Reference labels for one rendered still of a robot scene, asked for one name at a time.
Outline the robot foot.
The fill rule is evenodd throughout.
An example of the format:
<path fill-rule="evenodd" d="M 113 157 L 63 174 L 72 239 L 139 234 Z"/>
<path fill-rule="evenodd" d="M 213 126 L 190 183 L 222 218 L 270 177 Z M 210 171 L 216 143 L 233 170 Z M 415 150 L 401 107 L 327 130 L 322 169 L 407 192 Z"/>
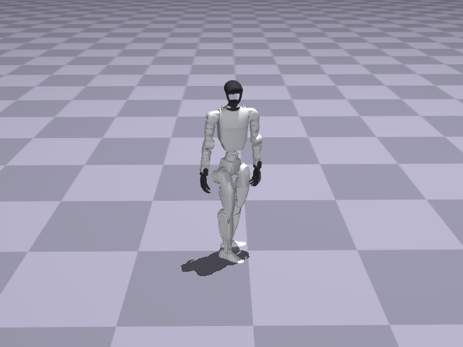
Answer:
<path fill-rule="evenodd" d="M 231 247 L 241 247 L 241 246 L 244 246 L 244 245 L 246 245 L 246 242 L 244 242 L 244 241 L 232 240 L 232 246 Z M 221 242 L 220 247 L 224 248 L 224 243 L 223 242 Z"/>
<path fill-rule="evenodd" d="M 228 250 L 228 252 L 229 252 L 229 250 Z M 243 263 L 244 262 L 244 260 L 241 257 L 238 257 L 233 252 L 232 253 L 230 252 L 230 255 L 225 254 L 224 249 L 220 250 L 220 252 L 218 253 L 218 256 L 220 258 L 224 258 L 224 259 L 226 259 L 228 261 L 235 262 L 235 263 Z"/>

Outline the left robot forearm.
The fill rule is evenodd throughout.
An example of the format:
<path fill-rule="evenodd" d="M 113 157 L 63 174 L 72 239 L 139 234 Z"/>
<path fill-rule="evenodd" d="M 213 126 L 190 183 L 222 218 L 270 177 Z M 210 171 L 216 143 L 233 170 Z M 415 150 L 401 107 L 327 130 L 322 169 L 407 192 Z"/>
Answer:
<path fill-rule="evenodd" d="M 255 166 L 257 166 L 258 161 L 262 162 L 262 160 L 261 160 L 261 145 L 262 145 L 262 142 L 257 144 L 257 145 L 252 145 L 253 165 L 255 165 Z"/>

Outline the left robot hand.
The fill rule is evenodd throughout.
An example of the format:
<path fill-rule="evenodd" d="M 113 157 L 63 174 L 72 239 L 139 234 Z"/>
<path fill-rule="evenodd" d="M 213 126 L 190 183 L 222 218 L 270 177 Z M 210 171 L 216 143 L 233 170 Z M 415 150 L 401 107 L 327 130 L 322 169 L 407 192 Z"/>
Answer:
<path fill-rule="evenodd" d="M 261 164 L 262 162 L 261 161 L 258 161 L 257 163 L 257 166 L 253 165 L 253 167 L 255 168 L 254 171 L 253 171 L 253 176 L 251 178 L 251 180 L 249 182 L 252 182 L 250 183 L 251 186 L 257 186 L 258 183 L 260 182 L 261 180 L 261 175 L 260 175 L 260 168 L 261 168 Z M 254 184 L 253 184 L 254 183 Z"/>

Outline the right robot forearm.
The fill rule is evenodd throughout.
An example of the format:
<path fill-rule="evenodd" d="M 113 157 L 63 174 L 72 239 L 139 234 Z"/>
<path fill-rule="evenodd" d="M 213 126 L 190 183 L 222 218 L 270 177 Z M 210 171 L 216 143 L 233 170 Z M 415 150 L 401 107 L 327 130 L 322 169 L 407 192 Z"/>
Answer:
<path fill-rule="evenodd" d="M 210 157 L 211 157 L 211 150 L 205 149 L 206 146 L 206 141 L 203 141 L 203 147 L 202 147 L 202 158 L 201 158 L 201 166 L 200 166 L 200 172 L 203 173 L 203 169 L 207 168 L 209 171 L 209 165 L 210 165 Z"/>

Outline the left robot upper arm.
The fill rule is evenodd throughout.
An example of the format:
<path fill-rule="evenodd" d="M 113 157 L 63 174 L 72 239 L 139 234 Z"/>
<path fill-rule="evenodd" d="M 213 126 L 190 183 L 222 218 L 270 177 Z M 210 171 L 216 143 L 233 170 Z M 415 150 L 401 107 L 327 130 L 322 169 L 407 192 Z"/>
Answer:
<path fill-rule="evenodd" d="M 259 131 L 259 118 L 260 115 L 257 112 L 256 109 L 254 108 L 247 108 L 249 112 L 249 119 L 250 119 L 250 142 L 253 145 L 257 145 L 263 141 L 262 137 L 260 134 L 258 134 Z"/>

